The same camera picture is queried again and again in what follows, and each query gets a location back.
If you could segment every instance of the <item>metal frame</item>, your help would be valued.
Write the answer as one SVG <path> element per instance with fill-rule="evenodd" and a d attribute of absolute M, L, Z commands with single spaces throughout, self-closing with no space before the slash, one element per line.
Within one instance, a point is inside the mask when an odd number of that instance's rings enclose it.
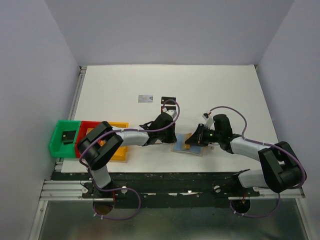
<path fill-rule="evenodd" d="M 68 120 L 75 118 L 75 112 L 78 106 L 81 89 L 84 83 L 87 66 L 80 66 L 80 73 L 78 82 L 76 85 L 75 94 L 73 97 L 71 109 L 69 112 Z M 62 162 L 61 158 L 58 158 L 54 171 L 61 172 Z M 46 215 L 48 201 L 104 201 L 111 202 L 112 198 L 82 198 L 83 184 L 89 181 L 44 181 L 42 191 L 39 198 L 38 207 L 36 210 L 35 218 L 33 221 L 32 229 L 30 232 L 29 240 L 37 240 L 41 234 L 41 228 Z M 254 188 L 259 191 L 260 196 L 247 196 L 249 199 L 277 199 L 278 195 L 272 192 L 270 189 Z M 303 189 L 288 189 L 281 193 L 283 199 L 296 199 L 297 207 L 301 216 L 301 223 L 306 231 L 306 238 L 310 240 L 317 240 L 317 234 L 314 229 L 313 223 L 310 219 L 308 207 L 306 205 L 305 194 Z M 239 200 L 241 197 L 229 197 L 229 200 Z"/>

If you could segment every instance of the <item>orange bin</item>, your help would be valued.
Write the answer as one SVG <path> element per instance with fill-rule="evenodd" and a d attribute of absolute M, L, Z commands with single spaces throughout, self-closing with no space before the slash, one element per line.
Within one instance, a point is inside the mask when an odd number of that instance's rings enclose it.
<path fill-rule="evenodd" d="M 76 142 L 74 145 L 74 150 L 75 150 L 75 156 L 76 158 L 80 157 L 80 152 L 77 149 L 77 145 L 78 142 L 85 137 L 85 135 L 88 134 L 88 132 L 90 132 L 92 129 L 94 129 L 99 123 L 101 123 L 100 121 L 82 121 L 80 128 L 79 128 L 79 133 L 78 136 L 76 138 Z M 112 122 L 112 121 L 108 121 L 108 123 L 111 126 L 114 127 L 118 127 L 118 128 L 127 128 L 129 126 L 129 123 L 127 122 Z M 125 161 L 126 160 L 126 154 L 128 151 L 128 147 L 127 146 L 122 146 L 119 147 L 118 150 L 115 152 L 115 154 L 112 156 L 111 160 L 117 160 L 117 161 Z"/>

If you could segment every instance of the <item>plastic bin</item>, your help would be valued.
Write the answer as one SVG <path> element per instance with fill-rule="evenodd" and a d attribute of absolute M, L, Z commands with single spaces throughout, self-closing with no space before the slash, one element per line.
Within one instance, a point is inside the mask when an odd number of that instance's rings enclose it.
<path fill-rule="evenodd" d="M 87 135 L 87 130 L 88 129 L 91 129 L 91 128 L 94 129 L 99 123 L 100 123 L 100 121 L 82 121 L 81 122 L 79 133 L 78 133 L 78 136 L 76 138 L 75 145 L 74 145 L 76 158 L 80 158 L 80 155 L 81 155 L 80 152 L 77 149 L 78 143 L 80 142 L 81 139 L 83 139 L 85 137 L 85 135 Z M 129 126 L 129 124 L 127 122 L 112 122 L 112 121 L 109 121 L 108 123 L 111 126 L 118 127 L 118 128 L 127 128 Z M 115 154 L 112 156 L 111 160 L 125 161 L 126 160 L 127 151 L 128 151 L 128 147 L 127 146 L 119 147 L 118 150 L 115 152 Z"/>
<path fill-rule="evenodd" d="M 51 141 L 49 143 L 49 149 L 51 156 L 54 158 L 75 158 L 75 143 L 77 140 L 81 121 L 69 121 L 59 120 L 56 124 Z M 64 144 L 62 142 L 64 131 L 76 131 L 73 139 L 73 143 Z"/>

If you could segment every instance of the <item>cable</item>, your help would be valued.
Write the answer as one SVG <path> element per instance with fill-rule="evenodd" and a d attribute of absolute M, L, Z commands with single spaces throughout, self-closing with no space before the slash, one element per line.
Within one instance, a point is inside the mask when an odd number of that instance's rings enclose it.
<path fill-rule="evenodd" d="M 247 130 L 248 122 L 247 122 L 247 119 L 245 118 L 245 116 L 244 116 L 243 114 L 241 114 L 238 110 L 235 110 L 234 108 L 229 107 L 229 106 L 216 106 L 216 107 L 210 109 L 210 112 L 212 112 L 213 110 L 216 110 L 216 109 L 221 109 L 221 108 L 223 108 L 223 109 L 230 109 L 230 110 L 236 112 L 237 114 L 239 114 L 239 115 L 242 117 L 242 119 L 244 120 L 244 128 L 243 128 L 243 130 L 242 130 L 241 137 L 242 137 L 245 141 L 250 142 L 250 143 L 254 143 L 254 144 L 265 145 L 265 146 L 268 146 L 268 147 L 276 148 L 276 149 L 278 149 L 279 151 L 281 151 L 281 152 L 285 153 L 286 155 L 288 155 L 290 158 L 292 158 L 292 159 L 296 162 L 296 164 L 298 165 L 298 167 L 299 167 L 299 169 L 301 170 L 301 173 L 302 173 L 301 182 L 300 182 L 299 184 L 297 184 L 296 186 L 294 186 L 293 188 L 294 188 L 294 189 L 298 189 L 298 188 L 302 187 L 302 185 L 303 185 L 303 184 L 305 183 L 305 181 L 306 181 L 307 176 L 306 176 L 306 172 L 305 172 L 304 167 L 302 166 L 302 164 L 299 162 L 299 160 L 298 160 L 295 156 L 293 156 L 293 155 L 292 155 L 291 153 L 289 153 L 288 151 L 286 151 L 286 150 L 282 149 L 281 147 L 276 146 L 276 145 L 274 145 L 274 144 L 264 143 L 264 142 L 261 142 L 261 141 L 256 141 L 256 140 L 252 140 L 252 139 L 246 138 L 246 137 L 245 137 L 245 132 L 246 132 L 246 130 Z M 246 214 L 242 214 L 242 213 L 236 212 L 236 210 L 233 208 L 233 202 L 232 202 L 232 201 L 230 201 L 230 208 L 232 209 L 233 213 L 235 213 L 235 214 L 237 214 L 237 215 L 239 215 L 239 216 L 243 216 L 243 217 L 246 217 L 246 218 L 252 218 L 252 219 L 258 219 L 258 218 L 268 217 L 268 216 L 274 214 L 274 213 L 278 210 L 278 208 L 279 208 L 279 206 L 280 206 L 280 202 L 281 202 L 281 196 L 280 196 L 280 193 L 278 193 L 278 203 L 277 203 L 276 207 L 275 207 L 271 212 L 269 212 L 268 214 L 258 215 L 258 216 L 246 215 Z"/>
<path fill-rule="evenodd" d="M 102 189 L 102 188 L 98 187 L 98 185 L 96 184 L 94 178 L 92 177 L 92 174 L 91 174 L 91 172 L 90 172 L 90 168 L 89 168 L 88 164 L 84 163 L 84 162 L 82 161 L 82 159 L 84 158 L 84 156 L 86 155 L 86 153 L 89 151 L 89 149 L 90 149 L 93 145 L 95 145 L 99 140 L 105 138 L 105 137 L 106 137 L 107 135 L 109 135 L 109 134 L 119 133 L 119 132 L 121 132 L 121 131 L 123 131 L 123 132 L 134 131 L 134 132 L 155 133 L 155 132 L 160 132 L 160 131 L 163 131 L 163 130 L 165 130 L 165 129 L 167 129 L 167 128 L 170 128 L 173 124 L 176 123 L 176 121 L 178 120 L 178 118 L 179 118 L 179 116 L 180 116 L 180 106 L 179 106 L 179 104 L 178 104 L 175 100 L 172 100 L 172 99 L 168 99 L 167 101 L 165 101 L 165 102 L 163 103 L 163 106 L 164 106 L 167 102 L 174 102 L 174 103 L 176 104 L 177 108 L 178 108 L 178 112 L 177 112 L 177 115 L 176 115 L 175 119 L 174 119 L 173 122 L 171 122 L 169 125 L 167 125 L 167 126 L 165 126 L 165 127 L 163 127 L 163 128 L 160 128 L 160 129 L 155 129 L 155 130 L 144 130 L 144 129 L 135 129 L 135 128 L 125 128 L 125 129 L 123 129 L 123 130 L 117 129 L 117 130 L 108 131 L 108 132 L 102 134 L 101 136 L 99 136 L 96 140 L 94 140 L 94 141 L 83 151 L 83 153 L 81 154 L 81 156 L 80 156 L 80 158 L 79 158 L 79 163 L 81 163 L 82 165 L 84 165 L 84 166 L 87 168 L 88 174 L 89 174 L 90 177 L 92 178 L 92 183 L 95 185 L 95 187 L 96 187 L 99 191 L 101 191 L 101 192 L 112 192 L 112 191 L 118 191 L 118 190 L 129 190 L 129 191 L 132 191 L 132 192 L 134 192 L 134 193 L 136 194 L 136 196 L 138 197 L 138 201 L 139 201 L 138 208 L 136 209 L 136 211 L 134 212 L 134 214 L 132 214 L 132 215 L 129 216 L 129 217 L 119 217 L 119 218 L 117 218 L 117 217 L 108 217 L 108 216 L 104 216 L 104 215 L 99 215 L 99 214 L 96 213 L 96 209 L 95 209 L 96 206 L 93 205 L 93 211 L 94 211 L 94 214 L 95 214 L 95 215 L 97 215 L 97 216 L 99 216 L 99 217 L 101 217 L 101 218 L 110 219 L 110 220 L 127 220 L 127 219 L 131 219 L 131 218 L 134 217 L 134 216 L 139 212 L 139 210 L 140 210 L 140 207 L 141 207 L 141 198 L 140 198 L 139 193 L 138 193 L 136 190 L 132 189 L 132 188 L 128 188 L 128 187 L 124 188 L 124 187 L 121 187 L 121 188 L 113 188 L 113 189 Z"/>

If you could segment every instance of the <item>gray floor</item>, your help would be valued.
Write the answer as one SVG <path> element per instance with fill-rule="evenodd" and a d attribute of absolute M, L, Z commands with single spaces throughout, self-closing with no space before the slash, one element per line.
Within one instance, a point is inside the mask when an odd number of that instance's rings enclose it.
<path fill-rule="evenodd" d="M 266 213 L 275 200 L 252 201 L 251 214 Z M 133 209 L 115 209 L 110 215 L 128 216 Z M 303 240 L 303 228 L 294 199 L 282 200 L 271 217 L 248 219 L 230 209 L 145 208 L 130 220 L 94 217 L 92 203 L 50 202 L 41 230 L 42 240 Z"/>

